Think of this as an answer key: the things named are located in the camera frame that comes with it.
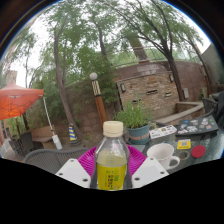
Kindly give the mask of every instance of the patio umbrella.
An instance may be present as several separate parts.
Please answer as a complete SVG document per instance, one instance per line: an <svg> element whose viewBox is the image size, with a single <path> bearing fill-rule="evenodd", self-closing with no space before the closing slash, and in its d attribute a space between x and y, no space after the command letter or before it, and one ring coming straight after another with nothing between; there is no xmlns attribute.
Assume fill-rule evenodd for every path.
<svg viewBox="0 0 224 224"><path fill-rule="evenodd" d="M12 81L6 87L0 89L0 120L18 117L26 112L38 99L43 98L48 122L53 133L53 140L57 149L61 149L58 136L55 135L48 116L46 102L44 99L44 90L23 88Z"/></svg>

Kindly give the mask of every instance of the red object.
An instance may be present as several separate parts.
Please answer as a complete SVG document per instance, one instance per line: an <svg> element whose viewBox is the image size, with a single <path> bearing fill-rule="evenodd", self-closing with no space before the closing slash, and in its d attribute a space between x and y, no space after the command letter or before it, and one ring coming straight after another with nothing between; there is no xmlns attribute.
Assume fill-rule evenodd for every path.
<svg viewBox="0 0 224 224"><path fill-rule="evenodd" d="M0 89L0 120L21 116L43 96L42 89L23 88L12 81Z"/></svg>
<svg viewBox="0 0 224 224"><path fill-rule="evenodd" d="M197 145L191 150L191 155L195 158L200 158L205 154L205 147L203 145Z"/></svg>

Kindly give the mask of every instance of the plastic bottle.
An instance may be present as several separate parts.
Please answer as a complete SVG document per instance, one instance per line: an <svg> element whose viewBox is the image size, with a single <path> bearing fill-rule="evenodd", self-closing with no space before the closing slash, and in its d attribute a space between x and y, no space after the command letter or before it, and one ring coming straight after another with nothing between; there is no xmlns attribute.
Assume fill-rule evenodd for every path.
<svg viewBox="0 0 224 224"><path fill-rule="evenodd" d="M103 135L104 138L95 151L98 188L121 190L129 159L129 150L122 138L123 123L104 122Z"/></svg>

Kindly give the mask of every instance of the cone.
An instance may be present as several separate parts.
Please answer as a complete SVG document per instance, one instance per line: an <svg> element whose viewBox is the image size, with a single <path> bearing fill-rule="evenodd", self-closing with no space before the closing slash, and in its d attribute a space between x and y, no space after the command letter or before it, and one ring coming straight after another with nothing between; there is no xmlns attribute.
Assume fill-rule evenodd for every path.
<svg viewBox="0 0 224 224"><path fill-rule="evenodd" d="M72 125L69 125L70 146L77 146L81 144L81 141L76 136Z"/></svg>

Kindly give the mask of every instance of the planter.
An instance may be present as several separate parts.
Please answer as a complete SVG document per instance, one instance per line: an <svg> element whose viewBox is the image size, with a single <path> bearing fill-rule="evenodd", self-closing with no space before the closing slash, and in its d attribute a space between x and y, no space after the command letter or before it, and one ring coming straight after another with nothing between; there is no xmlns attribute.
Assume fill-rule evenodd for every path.
<svg viewBox="0 0 224 224"><path fill-rule="evenodd" d="M144 145L149 141L149 124L141 128L127 128L130 134L129 142L133 145Z"/></svg>

